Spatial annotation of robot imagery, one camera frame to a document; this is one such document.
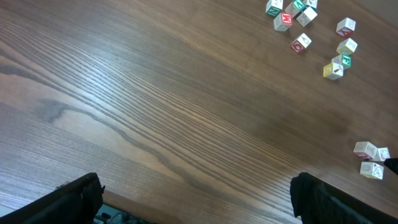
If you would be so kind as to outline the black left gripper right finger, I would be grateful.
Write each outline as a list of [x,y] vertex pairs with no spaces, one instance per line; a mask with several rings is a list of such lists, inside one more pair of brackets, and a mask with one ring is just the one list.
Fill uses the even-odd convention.
[[397,218],[307,172],[292,178],[290,196],[294,217],[300,217],[303,224],[397,224]]

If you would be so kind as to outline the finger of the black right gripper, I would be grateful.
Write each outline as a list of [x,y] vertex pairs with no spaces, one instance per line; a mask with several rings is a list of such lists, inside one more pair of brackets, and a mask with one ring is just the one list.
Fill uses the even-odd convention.
[[398,158],[386,159],[384,165],[398,175]]

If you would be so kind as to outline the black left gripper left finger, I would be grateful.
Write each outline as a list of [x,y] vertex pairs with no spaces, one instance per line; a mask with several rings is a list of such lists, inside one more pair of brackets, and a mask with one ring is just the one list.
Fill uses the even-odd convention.
[[87,173],[1,217],[1,224],[93,223],[103,205],[104,189],[97,173]]

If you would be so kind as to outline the red U letter block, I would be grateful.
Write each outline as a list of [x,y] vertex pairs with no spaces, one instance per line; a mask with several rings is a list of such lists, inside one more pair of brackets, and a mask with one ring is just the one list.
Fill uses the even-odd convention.
[[370,179],[382,180],[384,168],[375,162],[362,162],[359,173]]

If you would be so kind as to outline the red A letter block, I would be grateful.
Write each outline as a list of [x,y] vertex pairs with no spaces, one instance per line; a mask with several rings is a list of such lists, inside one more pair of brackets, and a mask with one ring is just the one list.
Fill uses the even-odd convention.
[[355,144],[353,154],[360,159],[374,159],[376,157],[377,147],[369,141],[361,141]]

